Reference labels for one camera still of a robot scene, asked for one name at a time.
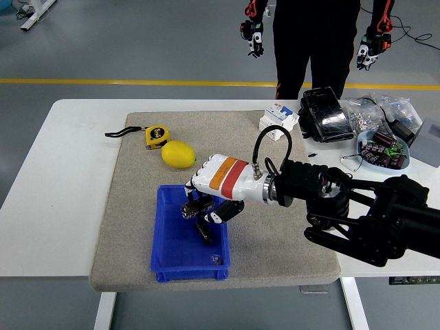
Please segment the person's left hand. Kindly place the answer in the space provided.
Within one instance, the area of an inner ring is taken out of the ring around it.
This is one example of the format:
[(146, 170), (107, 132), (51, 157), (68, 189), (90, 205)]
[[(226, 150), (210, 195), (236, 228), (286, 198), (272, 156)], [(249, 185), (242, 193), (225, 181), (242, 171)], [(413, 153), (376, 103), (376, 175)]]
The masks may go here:
[(391, 47), (391, 35), (381, 34), (369, 38), (364, 35), (357, 51), (356, 64), (359, 70), (368, 71), (377, 57)]

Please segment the person's right hand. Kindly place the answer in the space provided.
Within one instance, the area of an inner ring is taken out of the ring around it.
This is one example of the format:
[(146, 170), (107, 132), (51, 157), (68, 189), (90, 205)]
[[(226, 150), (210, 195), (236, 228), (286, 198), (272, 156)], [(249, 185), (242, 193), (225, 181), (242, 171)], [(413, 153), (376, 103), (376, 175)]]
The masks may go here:
[(248, 56), (253, 56), (255, 58), (262, 56), (264, 52), (262, 42), (263, 23), (255, 23), (251, 20), (246, 20), (241, 23), (239, 30), (241, 38), (246, 40), (249, 45), (250, 52), (248, 53)]

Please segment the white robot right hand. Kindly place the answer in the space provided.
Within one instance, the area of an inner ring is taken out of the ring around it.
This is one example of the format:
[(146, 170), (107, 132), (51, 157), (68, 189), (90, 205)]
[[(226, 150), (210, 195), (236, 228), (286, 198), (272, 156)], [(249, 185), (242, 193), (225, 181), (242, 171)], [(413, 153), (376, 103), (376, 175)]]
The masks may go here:
[(188, 203), (181, 207), (181, 215), (185, 219), (200, 215), (209, 223), (225, 223), (244, 209), (246, 199), (271, 204), (271, 178), (266, 170), (254, 170), (241, 159), (211, 155), (184, 185)]

